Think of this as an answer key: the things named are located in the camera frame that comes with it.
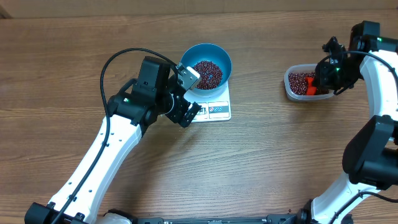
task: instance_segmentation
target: wall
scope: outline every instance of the wall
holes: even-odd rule
[[[0,0],[6,17],[396,9],[397,0]]]

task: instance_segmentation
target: plastic container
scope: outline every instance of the plastic container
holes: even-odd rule
[[[228,53],[220,46],[215,44],[198,44],[188,49],[181,58],[181,63],[192,68],[201,61],[211,61],[215,63],[223,72],[218,87],[211,90],[193,89],[192,92],[200,96],[210,96],[226,88],[226,82],[232,73],[232,61]]]
[[[294,65],[291,66],[285,73],[285,89],[287,98],[292,101],[313,101],[313,100],[324,100],[327,98],[331,98],[334,96],[333,91],[329,90],[329,94],[322,95],[314,95],[314,96],[305,96],[305,95],[297,95],[290,89],[289,85],[289,74],[290,73],[299,73],[299,72],[314,72],[316,64],[306,64],[306,65]]]

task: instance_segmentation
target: red object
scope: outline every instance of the red object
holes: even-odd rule
[[[198,62],[193,69],[200,74],[201,81],[197,85],[198,89],[211,90],[217,88],[223,79],[223,72],[219,66],[213,62]]]
[[[315,86],[312,86],[313,78],[311,77],[305,77],[305,81],[308,83],[308,89],[307,89],[307,94],[309,96],[315,95],[317,92],[317,88]]]

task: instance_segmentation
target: cable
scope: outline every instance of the cable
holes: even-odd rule
[[[363,195],[373,195],[381,200],[385,200],[387,202],[391,202],[391,203],[398,203],[398,199],[392,199],[392,198],[387,198],[385,196],[379,195],[377,193],[374,192],[358,192],[357,195],[355,195],[355,197],[353,197],[349,202],[347,202],[347,204],[345,204],[341,209],[339,209],[335,215],[333,216],[333,218],[331,219],[331,222],[329,224],[333,224],[334,221],[336,221],[336,219],[338,218],[338,216],[344,211],[346,210],[346,208],[348,208],[353,202],[355,202],[356,199],[358,199],[359,197],[362,198]]]
[[[91,174],[91,171],[93,171],[96,163],[98,162],[98,160],[100,159],[102,152],[105,149],[105,146],[108,143],[108,138],[109,138],[109,132],[110,132],[110,124],[111,124],[111,118],[109,116],[109,110],[108,110],[108,104],[106,102],[106,97],[105,97],[105,92],[104,92],[104,75],[105,75],[105,71],[106,68],[108,67],[108,65],[112,62],[113,59],[115,59],[117,56],[124,54],[126,52],[131,52],[131,51],[142,51],[142,52],[148,52],[150,54],[154,54],[164,60],[166,60],[168,63],[171,64],[172,70],[174,71],[174,73],[177,75],[178,71],[175,68],[175,66],[177,66],[176,63],[174,63],[173,61],[171,61],[170,59],[168,59],[167,57],[154,52],[152,50],[148,50],[148,49],[143,49],[143,48],[129,48],[129,49],[124,49],[121,50],[119,52],[117,52],[116,54],[112,55],[112,57],[110,57],[108,59],[108,61],[105,63],[104,67],[102,68],[101,71],[101,76],[99,78],[99,90],[101,91],[101,98],[102,98],[102,103],[104,105],[104,110],[105,110],[105,117],[106,117],[106,132],[105,132],[105,138],[104,141],[101,145],[101,148],[99,149],[97,156],[95,157],[93,163],[90,165],[90,167],[88,168],[86,174],[83,176],[83,178],[81,179],[81,181],[79,182],[79,184],[76,186],[75,190],[73,191],[73,193],[71,195],[69,195],[67,202],[63,205],[63,207],[61,208],[61,210],[59,211],[58,215],[55,217],[55,219],[52,221],[52,224],[57,224],[58,220],[61,218],[62,214],[65,212],[65,210],[68,208],[68,206],[71,204],[71,202],[73,201],[73,199],[76,197],[77,193],[79,192],[81,186],[83,186],[83,184],[85,183],[86,179],[88,178],[88,176]]]
[[[356,54],[356,55],[365,55],[365,56],[369,56],[372,58],[375,58],[376,60],[378,60],[379,62],[381,62],[383,65],[385,65],[389,71],[392,73],[392,75],[394,76],[394,80],[396,81],[396,88],[397,88],[397,97],[398,97],[398,75],[396,73],[395,68],[393,68],[390,64],[388,64],[385,60],[383,60],[382,58],[374,55],[374,54],[370,54],[368,52],[360,52],[360,51],[356,51],[356,50],[349,50],[349,51],[345,51],[345,52],[338,52],[336,54],[333,55],[328,55],[326,56],[324,59],[322,59],[319,63],[322,63],[326,60],[328,60],[329,58],[332,58],[333,56],[337,56],[337,55],[344,55],[344,54]]]

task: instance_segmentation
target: white plastic housing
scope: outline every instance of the white plastic housing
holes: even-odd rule
[[[397,53],[385,50],[369,53],[382,58],[398,72]],[[369,56],[363,59],[359,69],[368,92],[369,117],[389,115],[394,121],[398,121],[397,88],[392,73],[384,64]]]
[[[97,219],[95,224],[131,224],[131,222],[121,215],[107,213],[104,217]]]
[[[367,184],[352,184],[348,179],[348,174],[343,172],[321,196],[312,201],[312,219],[318,221],[319,224],[340,224],[341,220],[369,195],[363,195],[363,198],[356,199],[333,223],[330,223],[335,213],[357,195],[358,192],[363,191],[378,193],[380,190],[376,190],[376,187]]]
[[[108,139],[109,146],[105,147],[99,161],[77,193],[76,200],[69,205],[65,214],[74,217],[80,212],[85,215],[84,222],[95,222],[104,194],[114,175],[131,149],[141,139],[140,126],[134,126],[130,122],[130,119],[118,115],[111,117],[111,131]],[[55,203],[55,210],[59,211],[63,207],[69,195],[72,194],[93,163],[94,158],[101,148],[105,131],[106,118],[103,119],[103,124],[96,139],[75,172],[60,191],[51,198],[50,202]]]

